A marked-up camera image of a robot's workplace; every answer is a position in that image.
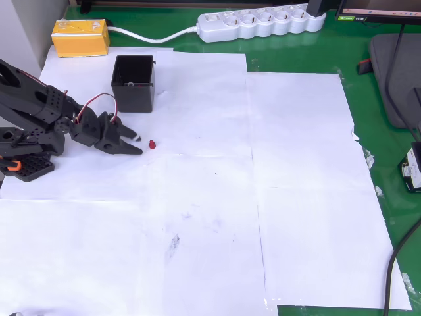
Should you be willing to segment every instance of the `orange part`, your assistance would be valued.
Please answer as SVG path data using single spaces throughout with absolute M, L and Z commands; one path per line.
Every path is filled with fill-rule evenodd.
M 17 163 L 16 167 L 8 167 L 7 170 L 9 171 L 19 171 L 22 169 L 22 163 L 19 160 L 12 160 L 13 163 Z

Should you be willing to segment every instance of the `yellow battery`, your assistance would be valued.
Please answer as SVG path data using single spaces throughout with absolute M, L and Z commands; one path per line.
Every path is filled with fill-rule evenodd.
M 51 38 L 59 57 L 102 56 L 110 46 L 105 20 L 58 20 Z

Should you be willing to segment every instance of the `power outlet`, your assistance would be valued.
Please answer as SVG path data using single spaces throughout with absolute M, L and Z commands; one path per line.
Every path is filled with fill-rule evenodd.
M 197 33 L 206 43 L 233 41 L 237 38 L 266 37 L 272 34 L 317 32 L 323 27 L 326 13 L 314 17 L 306 12 L 307 4 L 205 13 L 197 19 Z

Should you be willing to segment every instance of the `small red object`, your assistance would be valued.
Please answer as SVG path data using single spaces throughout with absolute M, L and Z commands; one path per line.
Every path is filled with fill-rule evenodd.
M 149 148 L 155 149 L 157 147 L 156 143 L 153 140 L 149 140 Z

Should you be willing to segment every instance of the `table surface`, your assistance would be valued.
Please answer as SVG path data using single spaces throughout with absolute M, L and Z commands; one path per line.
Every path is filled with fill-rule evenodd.
M 69 7 L 66 18 L 107 18 L 114 26 L 125 28 L 148 38 L 164 38 L 178 30 L 194 26 L 197 17 L 223 9 L 171 9 L 139 7 L 93 7 L 87 15 L 78 7 Z M 168 27 L 159 27 L 165 21 Z M 168 43 L 151 45 L 123 34 L 110 34 L 112 46 L 173 47 L 191 53 L 244 53 L 249 72 L 315 72 L 339 74 L 355 122 L 355 134 L 361 146 L 370 151 L 375 163 L 370 169 L 379 197 L 387 229 L 395 246 L 421 216 L 421 195 L 407 192 L 397 165 L 410 149 L 412 136 L 406 130 L 392 127 L 387 120 L 382 99 L 373 74 L 359 76 L 357 64 L 369 58 L 368 46 L 376 34 L 397 33 L 392 24 L 367 26 L 356 22 L 335 21 L 335 12 L 328 12 L 323 29 L 317 33 L 287 34 L 268 38 L 237 39 L 221 43 L 204 43 L 199 36 L 187 34 Z M 420 26 L 407 26 L 406 32 L 421 32 Z M 421 315 L 421 230 L 398 256 L 402 273 L 409 276 L 408 288 L 412 312 L 392 311 L 391 315 Z M 386 262 L 379 262 L 384 269 Z M 381 315 L 382 310 L 339 309 L 329 307 L 279 306 L 282 315 Z

